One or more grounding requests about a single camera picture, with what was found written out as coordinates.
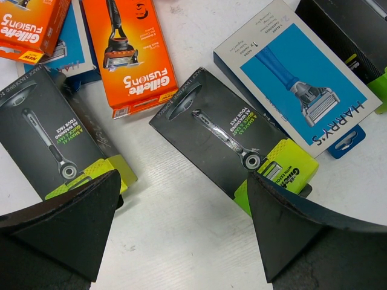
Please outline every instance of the white table surface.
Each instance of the white table surface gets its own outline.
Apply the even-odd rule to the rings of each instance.
[[[236,91],[212,51],[270,0],[154,0],[182,84],[199,66]],[[298,0],[286,1],[292,8]],[[0,59],[0,88],[16,77]],[[99,289],[271,289],[252,220],[148,125],[153,109],[111,119],[101,82],[80,92],[138,176],[116,212],[97,283]],[[361,123],[365,141],[341,160],[327,153],[309,199],[349,216],[387,225],[386,115]],[[0,147],[0,214],[39,202]]]

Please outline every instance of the razor image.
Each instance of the razor image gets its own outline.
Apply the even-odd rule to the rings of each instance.
[[[281,170],[282,167],[276,161],[272,161],[261,174],[267,179],[274,181]]]
[[[12,4],[14,4],[15,6],[17,6],[20,9],[29,10],[27,8],[27,4],[31,0],[1,0],[0,2],[5,2],[5,1],[11,2]]]
[[[41,58],[40,63],[44,65],[46,63],[53,62],[54,60],[61,59],[66,56],[67,56],[66,42],[59,39],[54,49],[53,55],[52,56],[44,55],[44,57]]]
[[[381,18],[387,21],[387,11],[382,8],[375,0],[363,0],[370,6]]]
[[[200,92],[202,85],[199,83],[194,83],[186,92],[182,93],[180,100],[176,103],[172,104],[172,106],[168,109],[165,117],[168,121],[172,121],[174,118],[179,116],[181,113],[191,107],[194,102],[195,97]]]
[[[261,165],[263,156],[256,149],[246,149],[238,142],[236,142],[230,135],[228,135],[222,128],[216,125],[207,115],[200,109],[194,110],[193,118],[199,122],[216,137],[218,137],[224,144],[231,148],[240,158],[242,165],[247,170],[257,170]]]
[[[278,80],[291,91],[301,104],[301,112],[310,127],[313,127],[340,102],[330,88],[318,88],[300,82],[277,59],[269,47],[265,47],[255,56]]]
[[[140,65],[137,59],[138,50],[135,50],[133,46],[129,44],[129,40],[123,32],[117,5],[114,0],[106,0],[106,4],[109,10],[112,32],[109,37],[108,47],[105,50],[103,68],[113,72],[121,66],[128,67]],[[115,36],[116,31],[118,31],[120,37]]]
[[[13,108],[20,106],[27,99],[28,95],[37,87],[34,81],[29,81],[19,85],[19,91],[10,98],[0,103],[0,108]],[[24,120],[34,129],[43,143],[50,150],[54,159],[58,163],[59,174],[65,179],[73,179],[77,175],[77,166],[63,157],[58,148],[53,144],[35,113],[29,108],[23,108],[22,116]]]
[[[22,116],[24,120],[34,129],[34,131],[38,134],[43,143],[47,146],[48,150],[50,150],[54,159],[58,164],[59,175],[64,179],[73,179],[77,176],[77,166],[63,157],[63,155],[59,152],[58,148],[54,145],[54,143],[49,138],[48,134],[44,130],[43,126],[39,122],[39,119],[35,115],[35,113],[29,109],[24,108],[22,110]]]

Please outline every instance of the gillette logo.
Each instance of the gillette logo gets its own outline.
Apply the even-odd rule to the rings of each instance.
[[[125,89],[129,89],[131,95],[141,95],[146,90],[155,91],[162,86],[169,84],[168,70],[165,68],[161,72],[155,71],[137,79],[131,79],[131,76],[123,78]]]
[[[287,188],[289,183],[292,183],[297,175],[300,174],[300,170],[298,168],[293,168],[293,166],[289,166],[287,170],[275,181],[275,183],[279,184],[283,188]]]
[[[2,18],[1,25],[4,25],[0,33],[6,37],[17,37],[18,41],[26,41],[35,44],[39,41],[40,35],[43,31],[43,27],[36,27],[32,24],[26,24],[23,22],[16,22],[11,20],[11,14],[5,14]]]

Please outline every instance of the razor package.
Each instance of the razor package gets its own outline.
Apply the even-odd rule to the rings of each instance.
[[[79,0],[71,0],[70,7],[60,31],[52,55],[44,55],[39,63],[67,76],[67,82],[77,90],[80,84],[101,79],[97,59],[92,53],[91,39],[86,34],[85,20]],[[33,65],[17,62],[18,75],[23,76]]]
[[[0,57],[30,65],[36,64],[44,54],[51,57],[70,2],[0,1]]]
[[[318,163],[204,68],[149,122],[250,214],[248,172],[299,194]]]
[[[0,95],[0,142],[43,200],[114,169],[122,192],[136,180],[60,72],[35,66]]]
[[[313,157],[335,155],[333,145],[381,104],[283,0],[217,47],[214,61]]]
[[[296,14],[375,93],[387,111],[387,1],[301,0]]]
[[[82,3],[112,117],[168,101],[177,83],[152,1]]]

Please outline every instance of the blue razor package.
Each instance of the blue razor package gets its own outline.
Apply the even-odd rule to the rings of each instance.
[[[351,150],[365,138],[358,123],[381,104],[283,0],[224,41],[214,60],[312,157]]]

